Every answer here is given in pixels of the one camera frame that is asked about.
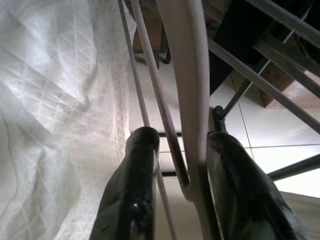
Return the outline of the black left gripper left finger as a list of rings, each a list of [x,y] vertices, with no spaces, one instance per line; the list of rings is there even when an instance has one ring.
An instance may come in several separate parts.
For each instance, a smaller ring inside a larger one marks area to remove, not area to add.
[[[89,240],[154,240],[158,132],[131,133],[125,155],[104,189]]]

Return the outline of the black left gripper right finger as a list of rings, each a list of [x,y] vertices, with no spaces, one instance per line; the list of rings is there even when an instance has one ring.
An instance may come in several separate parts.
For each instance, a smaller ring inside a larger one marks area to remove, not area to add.
[[[223,240],[314,240],[314,199],[281,191],[232,135],[207,137],[207,168]]]

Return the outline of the black metal clothes rack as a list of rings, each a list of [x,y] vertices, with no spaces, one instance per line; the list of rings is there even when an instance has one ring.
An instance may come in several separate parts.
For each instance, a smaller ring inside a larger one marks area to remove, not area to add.
[[[276,39],[273,36],[268,35],[268,34],[263,34],[259,40],[268,36],[268,37],[271,37],[271,38],[278,40],[279,42],[287,45],[286,42],[287,42],[287,40],[289,40],[291,38],[292,34],[293,33],[290,32],[288,34],[288,36],[283,41],[280,41],[279,39]],[[262,71],[265,69],[265,67],[269,64],[269,62],[271,62],[271,60],[269,60],[268,58],[263,56],[263,59],[256,65],[256,68],[254,69],[254,71],[258,75],[260,75],[262,73]],[[214,130],[216,132],[226,132],[227,131],[226,124],[225,124],[227,115],[231,112],[231,110],[239,102],[239,100],[247,93],[247,91],[250,89],[250,87],[252,85],[253,85],[253,83],[246,78],[244,80],[244,82],[242,83],[242,85],[240,86],[240,88],[235,92],[235,95],[232,97],[232,99],[229,101],[229,103],[227,104],[226,107],[222,107],[222,106],[218,105],[214,108],[210,108],[210,112],[212,114],[212,124],[213,124]],[[311,93],[318,100],[320,100],[320,97],[315,95],[313,92],[311,92]],[[278,170],[272,171],[268,175],[274,181],[278,181],[278,180],[286,179],[286,178],[289,178],[292,176],[296,176],[296,175],[303,174],[303,173],[310,172],[310,171],[317,170],[317,169],[320,169],[320,153],[315,156],[309,157],[305,160],[302,160],[297,163],[287,165],[287,166],[280,168]]]

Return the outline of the wrapped brown cardboard box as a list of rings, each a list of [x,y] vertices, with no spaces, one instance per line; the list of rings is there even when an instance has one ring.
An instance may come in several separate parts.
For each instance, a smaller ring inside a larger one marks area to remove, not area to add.
[[[273,62],[268,63],[265,69],[261,72],[260,76],[296,105],[301,108],[303,107],[301,97],[297,95],[299,88],[302,86]],[[254,103],[258,104],[260,107],[266,109],[285,108],[271,95],[258,88],[255,84],[249,88],[245,96]]]

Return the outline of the white quilted shirt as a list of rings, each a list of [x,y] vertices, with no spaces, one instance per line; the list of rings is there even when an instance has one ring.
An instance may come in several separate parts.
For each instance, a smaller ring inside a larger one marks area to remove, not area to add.
[[[117,0],[0,0],[0,240],[88,240],[129,136]]]

